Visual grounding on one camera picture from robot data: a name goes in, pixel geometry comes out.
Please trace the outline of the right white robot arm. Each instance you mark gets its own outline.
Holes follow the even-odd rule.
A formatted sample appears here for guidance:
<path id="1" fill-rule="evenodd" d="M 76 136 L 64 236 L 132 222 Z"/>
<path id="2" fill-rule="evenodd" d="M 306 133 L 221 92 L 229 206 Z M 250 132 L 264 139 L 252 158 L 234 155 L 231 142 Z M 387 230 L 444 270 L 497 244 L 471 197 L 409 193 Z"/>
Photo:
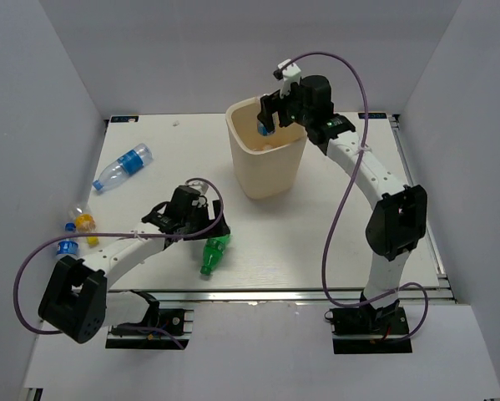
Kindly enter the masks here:
<path id="1" fill-rule="evenodd" d="M 372 209 L 365 236 L 372 250 L 368 282 L 361 293 L 359 321 L 380 332 L 398 308 L 403 268 L 426 234 L 427 193 L 393 175 L 363 144 L 356 126 L 334 110 L 331 85 L 322 75 L 285 78 L 281 89 L 260 98 L 258 131 L 301 126 L 308 140 L 353 179 Z"/>

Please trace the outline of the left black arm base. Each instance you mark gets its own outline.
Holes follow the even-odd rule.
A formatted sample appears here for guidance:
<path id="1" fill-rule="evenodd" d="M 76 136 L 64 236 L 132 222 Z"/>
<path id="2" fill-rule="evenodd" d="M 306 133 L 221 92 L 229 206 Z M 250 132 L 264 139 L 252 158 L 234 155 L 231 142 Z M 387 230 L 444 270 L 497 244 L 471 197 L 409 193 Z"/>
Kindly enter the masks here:
<path id="1" fill-rule="evenodd" d="M 147 292 L 115 292 L 107 297 L 107 349 L 183 351 L 193 331 L 194 311 L 161 302 Z"/>

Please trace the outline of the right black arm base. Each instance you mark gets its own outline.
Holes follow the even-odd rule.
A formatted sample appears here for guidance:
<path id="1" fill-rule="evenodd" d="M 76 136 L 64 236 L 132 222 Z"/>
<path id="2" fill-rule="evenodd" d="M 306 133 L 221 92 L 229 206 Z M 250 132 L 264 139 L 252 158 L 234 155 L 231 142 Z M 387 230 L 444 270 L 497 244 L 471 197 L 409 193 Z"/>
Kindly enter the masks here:
<path id="1" fill-rule="evenodd" d="M 377 310 L 370 304 L 332 308 L 324 319 L 331 325 L 335 355 L 412 353 L 407 316 L 399 301 Z"/>

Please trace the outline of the green plastic bottle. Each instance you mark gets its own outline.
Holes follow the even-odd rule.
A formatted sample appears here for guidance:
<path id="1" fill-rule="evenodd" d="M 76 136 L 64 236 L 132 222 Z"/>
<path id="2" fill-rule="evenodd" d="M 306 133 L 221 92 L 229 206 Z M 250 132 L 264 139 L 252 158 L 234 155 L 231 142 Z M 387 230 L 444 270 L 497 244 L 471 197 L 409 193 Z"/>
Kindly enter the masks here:
<path id="1" fill-rule="evenodd" d="M 222 262 L 231 235 L 209 238 L 203 248 L 200 274 L 210 276 Z"/>

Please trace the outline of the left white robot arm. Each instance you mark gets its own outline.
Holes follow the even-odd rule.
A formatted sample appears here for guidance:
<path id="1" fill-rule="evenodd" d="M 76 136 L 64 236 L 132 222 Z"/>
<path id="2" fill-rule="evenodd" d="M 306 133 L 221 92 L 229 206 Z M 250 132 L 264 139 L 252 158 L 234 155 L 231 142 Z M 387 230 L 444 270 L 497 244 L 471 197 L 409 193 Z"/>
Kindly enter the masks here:
<path id="1" fill-rule="evenodd" d="M 58 261 L 38 307 L 44 321 L 86 343 L 101 327 L 169 336 L 159 301 L 143 291 L 110 293 L 128 272 L 178 241 L 197 241 L 230 233 L 221 196 L 209 201 L 210 184 L 195 180 L 178 186 L 171 200 L 154 206 L 128 233 L 87 256 Z"/>

